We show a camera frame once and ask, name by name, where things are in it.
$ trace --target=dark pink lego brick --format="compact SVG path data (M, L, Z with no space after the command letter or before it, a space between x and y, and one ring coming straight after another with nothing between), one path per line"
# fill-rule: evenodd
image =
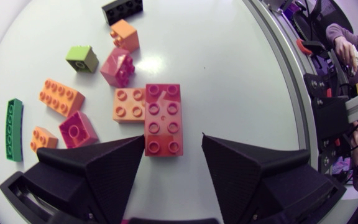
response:
M80 111L59 125L59 130L68 149L87 146L98 140L88 117Z
M132 57L125 49L114 48L100 69L104 79L117 88L128 85L128 76L135 71Z

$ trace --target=lime green lego brick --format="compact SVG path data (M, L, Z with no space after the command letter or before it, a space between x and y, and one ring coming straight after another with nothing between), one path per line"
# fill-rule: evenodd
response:
M21 161L22 158L22 111L23 103L18 99L7 102L5 144L6 158Z
M99 60L96 58L91 46L72 47L67 53L66 61L77 72L94 73L99 64Z

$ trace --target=light orange lego brick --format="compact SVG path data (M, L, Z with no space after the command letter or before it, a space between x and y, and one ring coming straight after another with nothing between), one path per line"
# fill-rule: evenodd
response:
M124 19L116 22L110 28L110 35L114 38L115 46L126 49L131 53L139 48L139 38L137 37L136 29Z
M57 140L58 139L45 128L36 126L32 131L30 147L34 152L37 152L37 149L41 147L55 149Z
M39 100L50 108L68 117L78 111L85 97L78 91L48 78L39 94Z
M145 89L116 88L112 119L118 123L144 122Z

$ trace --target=chair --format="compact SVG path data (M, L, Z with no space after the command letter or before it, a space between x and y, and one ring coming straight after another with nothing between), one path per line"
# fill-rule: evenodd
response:
M296 5L301 10L293 15L293 21L295 29L304 40L320 41L327 50L330 50L333 46L326 37L326 29L329 25L337 23L353 33L351 23L333 0L317 0L308 17L303 13L306 11L306 7L299 1L296 2Z

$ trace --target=red clip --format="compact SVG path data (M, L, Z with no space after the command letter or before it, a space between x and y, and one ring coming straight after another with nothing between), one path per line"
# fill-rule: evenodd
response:
M333 97L333 92L332 92L331 88L327 89L327 97Z
M336 139L335 140L335 146L341 146L341 140Z
M303 46L302 44L303 40L301 39L298 39L296 40L296 44L298 45L299 49L304 53L304 54L307 54L307 55L311 55L311 50L307 49L305 46Z

